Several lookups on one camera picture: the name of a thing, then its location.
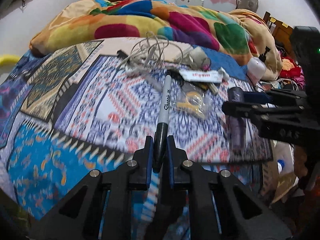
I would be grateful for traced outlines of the black purple cosmetic tube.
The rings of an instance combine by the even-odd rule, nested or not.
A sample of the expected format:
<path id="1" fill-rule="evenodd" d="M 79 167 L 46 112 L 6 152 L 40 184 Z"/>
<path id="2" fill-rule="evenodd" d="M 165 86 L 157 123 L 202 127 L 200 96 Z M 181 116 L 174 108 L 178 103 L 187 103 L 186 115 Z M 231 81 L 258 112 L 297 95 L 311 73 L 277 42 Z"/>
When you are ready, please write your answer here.
<path id="1" fill-rule="evenodd" d="M 231 102 L 244 102 L 243 90 L 240 87 L 230 88 L 228 90 L 228 100 Z M 245 148 L 246 122 L 243 118 L 229 116 L 229 125 L 232 151 L 240 153 Z"/>

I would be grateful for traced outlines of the black grey Sharpie marker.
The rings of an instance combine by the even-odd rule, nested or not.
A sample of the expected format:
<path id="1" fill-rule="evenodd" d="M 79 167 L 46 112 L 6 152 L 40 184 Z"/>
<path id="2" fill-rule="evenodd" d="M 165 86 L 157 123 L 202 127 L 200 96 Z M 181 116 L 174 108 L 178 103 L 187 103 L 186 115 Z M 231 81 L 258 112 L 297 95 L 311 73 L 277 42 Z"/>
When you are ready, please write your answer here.
<path id="1" fill-rule="evenodd" d="M 163 158 L 166 152 L 166 143 L 169 127 L 169 109 L 171 103 L 171 82 L 171 76 L 167 75 L 163 84 L 158 124 L 156 127 L 153 145 L 152 169 L 155 173 L 160 172 L 163 163 Z"/>

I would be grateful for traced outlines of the white pump lotion bottle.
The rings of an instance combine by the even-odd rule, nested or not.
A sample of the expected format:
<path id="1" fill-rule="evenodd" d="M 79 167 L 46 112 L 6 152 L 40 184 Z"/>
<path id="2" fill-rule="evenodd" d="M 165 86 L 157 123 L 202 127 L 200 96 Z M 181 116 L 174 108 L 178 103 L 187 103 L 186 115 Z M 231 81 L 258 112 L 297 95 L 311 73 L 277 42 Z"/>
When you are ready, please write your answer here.
<path id="1" fill-rule="evenodd" d="M 266 47 L 264 53 L 258 57 L 252 57 L 247 64 L 247 77 L 253 86 L 256 86 L 267 70 L 265 61 L 269 51 L 270 48 Z"/>

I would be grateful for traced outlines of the wooden chair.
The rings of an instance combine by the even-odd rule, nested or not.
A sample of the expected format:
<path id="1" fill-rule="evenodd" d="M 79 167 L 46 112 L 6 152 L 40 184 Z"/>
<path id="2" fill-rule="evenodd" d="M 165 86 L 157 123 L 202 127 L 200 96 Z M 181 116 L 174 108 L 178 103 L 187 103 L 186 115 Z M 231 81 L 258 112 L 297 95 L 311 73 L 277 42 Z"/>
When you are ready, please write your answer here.
<path id="1" fill-rule="evenodd" d="M 293 32 L 293 28 L 288 24 L 272 17 L 268 11 L 265 12 L 263 20 L 274 37 L 276 45 L 284 48 L 288 54 L 292 53 L 290 36 Z"/>

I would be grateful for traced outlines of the colourful heart fleece blanket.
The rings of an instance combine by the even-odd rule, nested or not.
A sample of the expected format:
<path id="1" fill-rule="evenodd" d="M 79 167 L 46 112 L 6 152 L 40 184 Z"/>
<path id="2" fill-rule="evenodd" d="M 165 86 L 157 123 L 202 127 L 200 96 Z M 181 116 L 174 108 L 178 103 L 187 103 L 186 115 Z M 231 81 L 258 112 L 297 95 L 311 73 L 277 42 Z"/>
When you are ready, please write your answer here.
<path id="1" fill-rule="evenodd" d="M 80 0 L 65 7 L 29 43 L 35 55 L 47 55 L 81 42 L 111 37 L 146 37 L 202 46 L 231 56 L 241 65 L 266 54 L 263 79 L 275 80 L 283 67 L 274 38 L 254 12 L 221 12 L 163 1 Z"/>

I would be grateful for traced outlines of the clear plastic bag yellow item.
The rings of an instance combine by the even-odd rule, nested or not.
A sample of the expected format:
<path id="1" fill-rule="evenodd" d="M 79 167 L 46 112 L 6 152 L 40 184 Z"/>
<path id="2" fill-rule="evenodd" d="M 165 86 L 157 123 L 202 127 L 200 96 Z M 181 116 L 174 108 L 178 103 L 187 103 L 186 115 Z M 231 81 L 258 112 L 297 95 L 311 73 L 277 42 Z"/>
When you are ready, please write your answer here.
<path id="1" fill-rule="evenodd" d="M 201 119 L 206 119 L 212 108 L 210 95 L 190 83 L 184 83 L 172 104 L 176 110 L 187 112 Z"/>

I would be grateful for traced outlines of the white standing fan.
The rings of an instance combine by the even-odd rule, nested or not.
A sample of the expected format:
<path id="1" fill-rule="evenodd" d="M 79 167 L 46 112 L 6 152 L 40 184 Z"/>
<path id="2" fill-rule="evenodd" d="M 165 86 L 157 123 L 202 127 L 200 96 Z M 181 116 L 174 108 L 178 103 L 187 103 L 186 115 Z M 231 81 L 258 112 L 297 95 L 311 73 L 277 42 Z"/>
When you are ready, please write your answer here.
<path id="1" fill-rule="evenodd" d="M 259 0 L 236 0 L 237 9 L 246 9 L 252 12 L 257 12 Z"/>

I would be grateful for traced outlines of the blue patterned bed cover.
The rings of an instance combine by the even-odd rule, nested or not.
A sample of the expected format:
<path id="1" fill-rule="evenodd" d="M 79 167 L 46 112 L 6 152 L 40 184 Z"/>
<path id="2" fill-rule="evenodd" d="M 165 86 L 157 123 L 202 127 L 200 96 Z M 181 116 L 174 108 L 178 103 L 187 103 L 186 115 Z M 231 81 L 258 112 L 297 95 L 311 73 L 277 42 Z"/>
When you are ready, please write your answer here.
<path id="1" fill-rule="evenodd" d="M 161 93 L 172 63 L 151 64 L 149 76 L 130 77 L 116 53 L 135 39 L 80 43 L 43 58 L 25 53 L 1 85 L 1 189 L 27 214 L 41 219 L 90 170 L 117 168 L 154 135 Z M 273 158 L 270 142 L 246 125 L 241 153 L 221 106 L 229 88 L 250 91 L 241 68 L 229 56 L 209 57 L 231 78 L 213 95 L 202 93 L 204 118 L 175 107 L 187 84 L 173 76 L 169 133 L 176 146 L 211 171 L 230 169 L 253 191 L 261 187 L 261 162 Z"/>

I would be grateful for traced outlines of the yellow foam tube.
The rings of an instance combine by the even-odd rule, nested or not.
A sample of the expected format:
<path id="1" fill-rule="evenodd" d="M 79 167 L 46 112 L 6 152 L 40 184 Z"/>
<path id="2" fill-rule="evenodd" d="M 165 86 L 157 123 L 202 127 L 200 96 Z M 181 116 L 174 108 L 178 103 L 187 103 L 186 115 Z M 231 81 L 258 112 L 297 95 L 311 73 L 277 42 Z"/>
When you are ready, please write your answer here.
<path id="1" fill-rule="evenodd" d="M 5 54 L 0 56 L 0 66 L 14 66 L 20 57 L 17 55 Z"/>

